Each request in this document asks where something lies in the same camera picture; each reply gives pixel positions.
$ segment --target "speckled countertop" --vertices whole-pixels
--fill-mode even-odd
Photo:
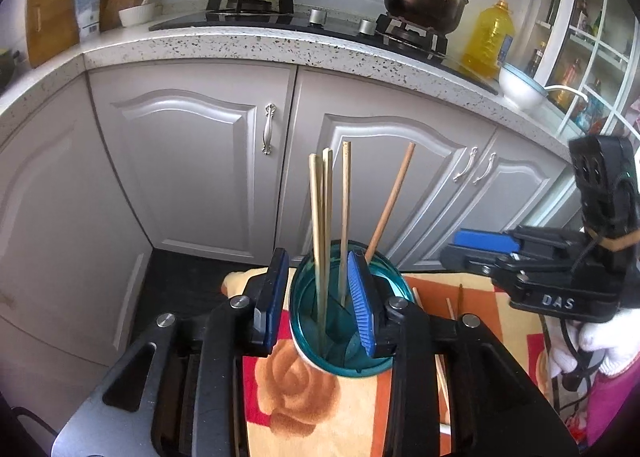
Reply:
[[[492,120],[569,161],[562,140],[501,96],[411,58],[347,40],[296,31],[216,26],[117,29],[72,47],[12,82],[0,95],[0,145],[54,92],[85,71],[150,60],[231,58],[355,74],[446,101]]]

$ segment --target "gloved hand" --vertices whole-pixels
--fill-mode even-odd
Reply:
[[[581,325],[566,323],[569,339],[576,349],[579,347],[587,352],[604,349],[604,359],[598,370],[606,376],[624,372],[640,353],[640,309],[621,309],[609,322],[587,323],[580,329]],[[546,326],[551,339],[550,376],[574,371],[578,362],[564,343],[560,320],[547,317]]]

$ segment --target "cabinet handle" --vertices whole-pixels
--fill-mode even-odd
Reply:
[[[458,174],[453,176],[453,182],[458,182],[461,177],[464,177],[467,173],[469,173],[469,170],[471,170],[471,167],[476,162],[476,154],[477,153],[478,153],[478,147],[474,146],[471,149],[471,152],[469,153],[469,162],[466,163],[465,169],[463,169],[462,172],[460,172],[460,173],[458,173]]]
[[[271,124],[273,122],[273,114],[276,113],[276,106],[271,103],[265,108],[267,112],[267,122],[264,124],[264,132],[262,132],[262,153],[268,155],[271,153]]]
[[[487,175],[489,175],[489,172],[491,172],[491,170],[494,167],[494,161],[495,161],[495,152],[491,154],[491,157],[489,158],[489,164],[486,166],[486,170],[484,170],[484,173],[480,177],[474,180],[474,184],[478,184],[482,179],[484,179]]]

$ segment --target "dark floor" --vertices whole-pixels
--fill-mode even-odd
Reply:
[[[154,249],[142,284],[130,339],[137,338],[160,313],[173,312],[188,317],[209,312],[225,300],[220,286],[226,275],[253,267],[256,266]]]

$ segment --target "teal container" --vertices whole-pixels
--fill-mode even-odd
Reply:
[[[349,242],[350,251],[364,252],[367,246]],[[360,344],[353,304],[347,287],[345,307],[338,300],[340,241],[331,243],[329,296],[327,300],[325,354],[318,352],[316,325],[316,271],[313,253],[306,255],[296,270],[289,291],[289,316],[294,343],[301,356],[322,371],[342,377],[369,377],[389,370],[392,358],[369,358]],[[409,301],[414,295],[398,270],[380,253],[375,253],[369,269],[372,275],[386,278],[393,293]]]

